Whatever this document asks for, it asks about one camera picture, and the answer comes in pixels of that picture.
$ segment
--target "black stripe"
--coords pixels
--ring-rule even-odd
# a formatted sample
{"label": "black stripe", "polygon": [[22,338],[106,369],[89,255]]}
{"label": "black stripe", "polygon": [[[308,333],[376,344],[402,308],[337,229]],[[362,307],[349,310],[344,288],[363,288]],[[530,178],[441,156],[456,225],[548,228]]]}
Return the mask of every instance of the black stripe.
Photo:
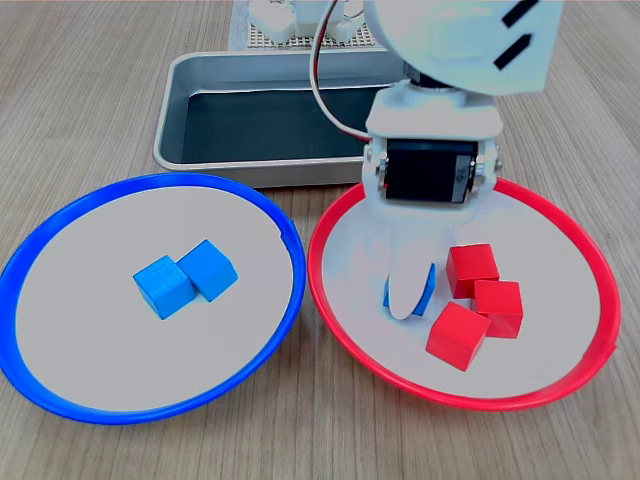
{"label": "black stripe", "polygon": [[509,13],[502,17],[502,21],[507,28],[511,28],[529,10],[531,10],[536,3],[538,3],[538,0],[521,0],[515,7],[509,10]]}
{"label": "black stripe", "polygon": [[502,55],[496,58],[494,65],[502,70],[509,65],[514,58],[520,55],[531,44],[531,34],[521,36],[516,42],[507,48]]}

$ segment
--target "blue plate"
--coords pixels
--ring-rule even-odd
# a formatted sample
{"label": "blue plate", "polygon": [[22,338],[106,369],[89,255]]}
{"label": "blue plate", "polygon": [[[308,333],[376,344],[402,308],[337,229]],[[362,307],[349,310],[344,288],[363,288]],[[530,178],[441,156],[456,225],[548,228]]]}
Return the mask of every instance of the blue plate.
{"label": "blue plate", "polygon": [[[34,261],[63,228],[92,210],[118,198],[165,187],[207,187],[223,190],[253,203],[278,225],[291,256],[293,289],[282,322],[264,348],[238,373],[217,387],[189,400],[140,412],[105,412],[69,402],[45,388],[24,363],[16,337],[16,311],[22,286]],[[193,410],[224,395],[252,375],[280,346],[300,311],[306,286],[306,260],[292,221],[267,197],[237,182],[196,173],[162,173],[118,182],[90,193],[52,215],[17,249],[0,277],[0,368],[13,386],[45,410],[87,423],[123,425],[160,420]]]}

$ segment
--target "wire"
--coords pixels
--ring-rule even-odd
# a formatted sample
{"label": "wire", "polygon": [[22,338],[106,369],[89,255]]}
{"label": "wire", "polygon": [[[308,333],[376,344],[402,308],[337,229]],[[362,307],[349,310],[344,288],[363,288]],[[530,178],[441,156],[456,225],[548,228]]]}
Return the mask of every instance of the wire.
{"label": "wire", "polygon": [[320,47],[322,46],[322,40],[327,34],[327,26],[329,24],[329,18],[331,18],[331,14],[336,8],[339,0],[330,0],[327,9],[325,10],[320,23],[318,23],[318,29],[316,30],[315,37],[313,38],[313,44],[311,45],[311,56],[309,60],[309,79],[311,81],[311,91],[313,92],[313,96],[322,110],[322,113],[329,119],[333,125],[346,133],[347,135],[351,135],[352,137],[357,138],[358,140],[362,140],[363,142],[370,142],[371,137],[355,128],[348,127],[344,125],[340,120],[333,116],[333,114],[329,111],[327,106],[325,105],[322,97],[320,96],[320,87],[318,85],[318,60],[320,58]]}
{"label": "wire", "polygon": [[360,15],[362,15],[364,13],[364,8],[361,9],[358,13],[356,13],[355,15],[347,15],[346,13],[344,14],[344,18],[346,18],[347,20],[353,20],[355,18],[358,18]]}

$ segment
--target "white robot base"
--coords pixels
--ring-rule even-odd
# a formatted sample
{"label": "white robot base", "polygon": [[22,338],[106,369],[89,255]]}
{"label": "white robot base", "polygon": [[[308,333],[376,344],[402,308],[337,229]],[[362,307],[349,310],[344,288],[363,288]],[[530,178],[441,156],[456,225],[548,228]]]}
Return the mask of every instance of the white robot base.
{"label": "white robot base", "polygon": [[[327,26],[327,36],[337,43],[347,43],[364,25],[364,15],[353,11],[362,7],[352,8],[351,3],[355,4],[348,2],[347,9],[340,1]],[[252,0],[249,19],[269,40],[282,45],[294,37],[313,37],[325,9],[325,2]]]}

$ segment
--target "wood grain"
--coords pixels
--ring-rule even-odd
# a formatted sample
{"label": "wood grain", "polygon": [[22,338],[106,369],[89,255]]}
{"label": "wood grain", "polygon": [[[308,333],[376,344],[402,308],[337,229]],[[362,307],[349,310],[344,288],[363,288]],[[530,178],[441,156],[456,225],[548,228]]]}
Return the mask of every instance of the wood grain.
{"label": "wood grain", "polygon": [[[577,394],[528,412],[430,404],[355,362],[311,296],[243,385],[170,420],[77,424],[0,379],[0,479],[640,478],[640,4],[569,2],[545,92],[500,99],[504,176],[601,246],[623,307],[619,349]],[[0,262],[151,157],[169,63],[226,47],[229,2],[0,2]],[[308,245],[344,188],[269,191]]]}

